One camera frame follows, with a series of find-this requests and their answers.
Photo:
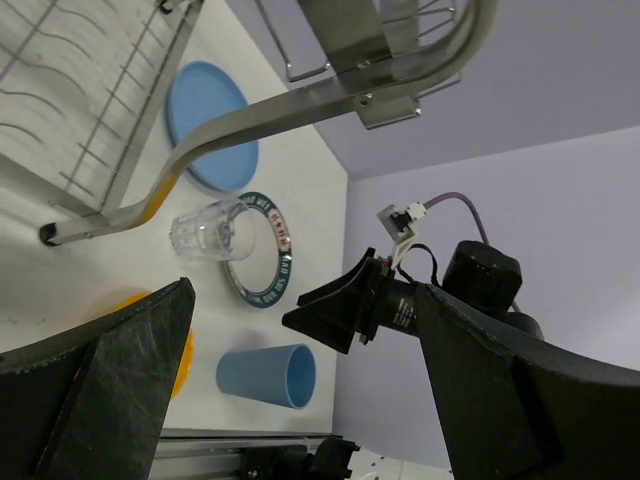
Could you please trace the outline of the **blue plastic cup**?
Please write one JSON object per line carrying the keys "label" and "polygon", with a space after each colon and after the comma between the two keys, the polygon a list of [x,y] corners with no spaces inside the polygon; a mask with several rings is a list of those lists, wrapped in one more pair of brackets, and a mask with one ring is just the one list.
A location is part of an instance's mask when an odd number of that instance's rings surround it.
{"label": "blue plastic cup", "polygon": [[303,409],[316,385],[316,363],[305,344],[232,351],[216,369],[225,394],[291,409]]}

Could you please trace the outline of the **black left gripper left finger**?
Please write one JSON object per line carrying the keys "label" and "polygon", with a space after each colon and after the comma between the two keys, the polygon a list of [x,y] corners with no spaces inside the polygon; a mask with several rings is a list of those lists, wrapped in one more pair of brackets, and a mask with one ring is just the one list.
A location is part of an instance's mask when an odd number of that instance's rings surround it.
{"label": "black left gripper left finger", "polygon": [[194,306],[181,278],[2,353],[2,478],[147,478]]}

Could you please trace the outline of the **stainless steel dish rack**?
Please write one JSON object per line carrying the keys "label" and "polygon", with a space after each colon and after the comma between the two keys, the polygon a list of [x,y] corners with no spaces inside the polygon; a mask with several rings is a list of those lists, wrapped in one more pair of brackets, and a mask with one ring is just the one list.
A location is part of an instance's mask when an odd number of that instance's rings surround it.
{"label": "stainless steel dish rack", "polygon": [[303,1],[325,69],[289,74],[296,89],[206,122],[169,154],[150,191],[122,200],[172,77],[200,21],[200,1],[5,1],[1,5],[1,183],[67,214],[41,226],[47,246],[148,222],[206,153],[347,113],[367,128],[416,113],[452,84],[495,23],[494,1]]}

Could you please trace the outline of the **yellow bowl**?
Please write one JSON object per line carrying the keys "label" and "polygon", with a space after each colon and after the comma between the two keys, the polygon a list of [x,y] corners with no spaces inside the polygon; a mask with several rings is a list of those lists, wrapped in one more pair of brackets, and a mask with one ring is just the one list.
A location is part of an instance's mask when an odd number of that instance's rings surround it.
{"label": "yellow bowl", "polygon": [[[150,295],[151,292],[148,290],[144,290],[141,292],[138,292],[136,294],[133,294],[129,297],[127,297],[125,300],[123,300],[122,302],[120,302],[113,310],[112,312],[115,313],[116,311],[119,311],[121,309],[124,309],[142,299],[144,299],[145,297],[147,297],[148,295]],[[188,380],[191,368],[192,368],[192,364],[193,364],[193,359],[194,359],[194,352],[195,352],[195,338],[194,338],[194,332],[192,329],[189,329],[189,332],[187,334],[186,337],[186,341],[184,344],[184,348],[183,348],[183,352],[181,355],[181,359],[180,359],[180,363],[178,366],[178,370],[176,373],[176,377],[175,377],[175,381],[173,384],[173,388],[172,388],[172,392],[171,392],[171,400],[174,400],[179,393],[181,392],[181,390],[183,389],[185,383]]]}

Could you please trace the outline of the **clear glass tumbler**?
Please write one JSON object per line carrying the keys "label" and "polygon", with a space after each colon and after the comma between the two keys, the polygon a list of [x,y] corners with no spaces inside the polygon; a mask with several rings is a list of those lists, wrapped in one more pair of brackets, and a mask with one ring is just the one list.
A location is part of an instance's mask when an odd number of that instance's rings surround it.
{"label": "clear glass tumbler", "polygon": [[243,200],[223,199],[176,217],[169,239],[176,254],[188,259],[244,260],[256,244],[255,223]]}

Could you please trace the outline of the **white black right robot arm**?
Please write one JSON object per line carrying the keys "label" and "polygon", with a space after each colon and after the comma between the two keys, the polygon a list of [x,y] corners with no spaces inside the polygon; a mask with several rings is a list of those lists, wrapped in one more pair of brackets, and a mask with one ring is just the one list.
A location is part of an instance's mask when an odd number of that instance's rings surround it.
{"label": "white black right robot arm", "polygon": [[[519,262],[479,241],[458,243],[442,278],[432,261],[430,284],[491,318],[541,339],[539,323],[516,309]],[[416,337],[418,281],[367,249],[346,274],[301,295],[282,325],[346,354],[355,338],[366,344],[379,327]]]}

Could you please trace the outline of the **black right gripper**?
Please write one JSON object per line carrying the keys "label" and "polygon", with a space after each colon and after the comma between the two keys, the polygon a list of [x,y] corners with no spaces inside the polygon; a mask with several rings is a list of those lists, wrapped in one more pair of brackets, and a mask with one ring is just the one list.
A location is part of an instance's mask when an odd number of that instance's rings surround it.
{"label": "black right gripper", "polygon": [[358,263],[341,277],[300,295],[297,307],[285,313],[282,325],[338,353],[348,354],[355,337],[366,345],[380,327],[418,337],[418,282],[390,268],[390,261],[372,259],[374,286],[368,293],[337,292],[351,282],[375,249],[369,247]]}

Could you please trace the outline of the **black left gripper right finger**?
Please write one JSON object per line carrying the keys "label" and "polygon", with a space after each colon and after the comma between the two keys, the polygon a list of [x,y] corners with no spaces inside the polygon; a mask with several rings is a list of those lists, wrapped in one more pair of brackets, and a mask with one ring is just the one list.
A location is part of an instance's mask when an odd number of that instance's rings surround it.
{"label": "black left gripper right finger", "polygon": [[417,329],[457,479],[636,479],[639,374],[419,285]]}

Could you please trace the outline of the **white plate green rim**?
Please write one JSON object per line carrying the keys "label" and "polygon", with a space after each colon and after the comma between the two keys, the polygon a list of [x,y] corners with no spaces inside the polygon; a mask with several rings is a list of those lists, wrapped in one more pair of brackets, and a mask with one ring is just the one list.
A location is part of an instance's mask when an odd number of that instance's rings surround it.
{"label": "white plate green rim", "polygon": [[277,304],[292,274],[291,235],[276,203],[263,193],[249,191],[239,198],[254,220],[256,242],[244,260],[224,262],[231,286],[250,306],[266,309]]}

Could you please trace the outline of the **aluminium rail frame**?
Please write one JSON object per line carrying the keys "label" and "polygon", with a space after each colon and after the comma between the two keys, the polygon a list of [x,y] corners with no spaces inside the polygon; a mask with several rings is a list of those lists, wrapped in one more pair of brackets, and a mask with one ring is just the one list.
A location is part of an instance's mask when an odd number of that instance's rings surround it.
{"label": "aluminium rail frame", "polygon": [[438,468],[375,453],[340,436],[165,429],[150,479],[451,479]]}

